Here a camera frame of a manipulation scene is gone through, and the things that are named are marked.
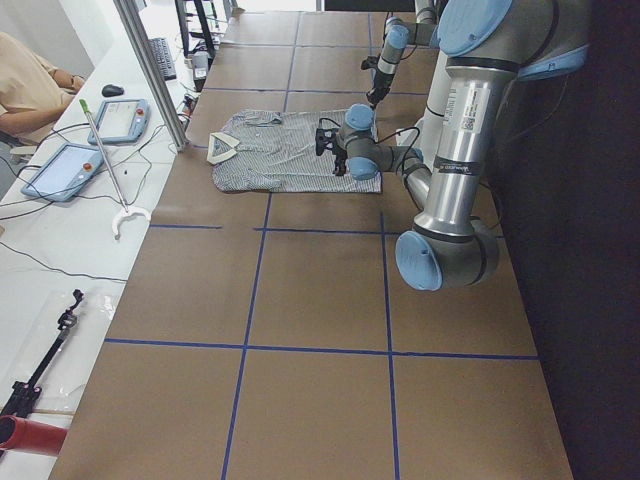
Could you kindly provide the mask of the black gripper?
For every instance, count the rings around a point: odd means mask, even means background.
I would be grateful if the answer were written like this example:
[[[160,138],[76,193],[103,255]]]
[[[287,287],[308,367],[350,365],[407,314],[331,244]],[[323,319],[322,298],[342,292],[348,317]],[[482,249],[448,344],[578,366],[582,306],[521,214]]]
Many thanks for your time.
[[[371,106],[377,106],[385,98],[385,90],[389,90],[396,72],[396,65],[379,59],[375,67],[373,87],[367,94]]]
[[[331,153],[334,156],[333,174],[335,176],[344,176],[346,173],[346,160],[348,158],[346,150],[336,142],[333,142],[331,145]]]

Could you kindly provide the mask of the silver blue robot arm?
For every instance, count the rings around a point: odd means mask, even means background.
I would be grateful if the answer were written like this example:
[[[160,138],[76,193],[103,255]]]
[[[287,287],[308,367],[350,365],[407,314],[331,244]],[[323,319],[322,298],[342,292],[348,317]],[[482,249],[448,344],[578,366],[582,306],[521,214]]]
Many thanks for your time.
[[[496,269],[497,240],[472,213],[496,118],[509,85],[569,74],[588,51],[588,1],[419,1],[416,18],[390,18],[363,104],[341,126],[318,130],[316,148],[337,174],[363,181],[400,176],[418,206],[395,248],[398,270],[417,290],[473,285]],[[373,137],[375,107],[389,93],[406,47],[439,56],[414,139],[385,146]]]
[[[368,56],[361,63],[362,70],[372,70],[373,87],[366,94],[375,109],[390,92],[398,65],[408,45],[437,48],[437,28],[447,1],[415,1],[416,20],[405,22],[391,16],[385,21],[381,52]]]

